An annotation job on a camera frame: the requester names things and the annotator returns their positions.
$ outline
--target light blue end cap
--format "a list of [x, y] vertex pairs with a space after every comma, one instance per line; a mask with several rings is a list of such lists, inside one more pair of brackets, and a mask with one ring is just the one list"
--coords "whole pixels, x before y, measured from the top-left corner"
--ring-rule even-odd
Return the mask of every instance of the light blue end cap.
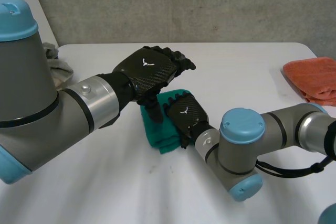
[[317, 104], [317, 103], [309, 103], [310, 105], [313, 105], [313, 106], [315, 106], [315, 107], [317, 107], [317, 108], [319, 108], [324, 114], [327, 114], [327, 115], [329, 115], [328, 113], [327, 113], [327, 111], [321, 106], [321, 105], [319, 105], [319, 104]]
[[0, 179], [3, 182], [13, 184], [29, 174], [30, 170], [0, 146]]
[[325, 209], [319, 218], [318, 224], [334, 224], [336, 223], [336, 204]]
[[0, 0], [0, 42], [27, 38], [38, 31], [24, 0]]
[[241, 202], [256, 194], [263, 186], [262, 177], [259, 174], [245, 178], [228, 192], [235, 201]]
[[220, 126], [222, 137], [234, 144], [251, 144], [259, 140], [266, 129], [259, 113], [244, 108], [227, 111]]

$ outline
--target screw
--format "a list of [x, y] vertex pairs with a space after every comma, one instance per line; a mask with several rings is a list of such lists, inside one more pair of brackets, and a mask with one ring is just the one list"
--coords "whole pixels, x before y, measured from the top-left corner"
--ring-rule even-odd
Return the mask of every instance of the screw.
[[91, 87], [87, 84], [83, 84], [81, 87], [82, 94], [88, 94], [91, 92]]

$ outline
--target orange towel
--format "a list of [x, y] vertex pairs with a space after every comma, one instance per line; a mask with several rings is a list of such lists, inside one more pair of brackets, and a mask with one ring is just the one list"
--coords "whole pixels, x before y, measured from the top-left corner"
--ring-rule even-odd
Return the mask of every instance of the orange towel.
[[336, 61], [328, 57], [292, 61], [285, 75], [308, 102], [336, 106]]

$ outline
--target black cable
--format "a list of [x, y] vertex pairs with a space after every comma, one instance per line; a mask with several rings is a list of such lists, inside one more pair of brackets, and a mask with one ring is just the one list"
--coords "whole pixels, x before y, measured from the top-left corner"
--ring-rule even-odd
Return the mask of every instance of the black cable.
[[329, 165], [333, 159], [326, 157], [319, 163], [315, 163], [309, 168], [304, 169], [282, 169], [275, 166], [272, 166], [266, 162], [261, 162], [257, 160], [256, 167], [272, 176], [276, 176], [279, 178], [300, 178], [313, 173], [320, 173], [324, 170], [324, 168]]

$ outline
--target folded towel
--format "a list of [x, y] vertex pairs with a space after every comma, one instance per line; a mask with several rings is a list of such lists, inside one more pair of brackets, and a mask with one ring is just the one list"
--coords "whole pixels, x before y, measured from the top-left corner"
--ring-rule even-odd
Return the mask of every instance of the folded towel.
[[308, 102], [336, 106], [336, 61], [328, 57], [292, 61], [285, 75]]
[[55, 48], [55, 45], [45, 42], [43, 43], [43, 48], [47, 57], [51, 76], [57, 88], [68, 81], [74, 75], [74, 71], [66, 62], [58, 59], [58, 49]]
[[149, 118], [149, 115], [144, 106], [140, 106], [148, 142], [153, 148], [158, 148], [161, 154], [171, 152], [181, 146], [180, 135], [178, 134], [172, 121], [164, 113], [162, 105], [164, 103], [168, 103], [169, 97], [175, 97], [175, 94], [182, 95], [183, 92], [189, 91], [178, 89], [157, 95], [157, 100], [163, 113], [163, 123], [161, 124], [154, 123]]

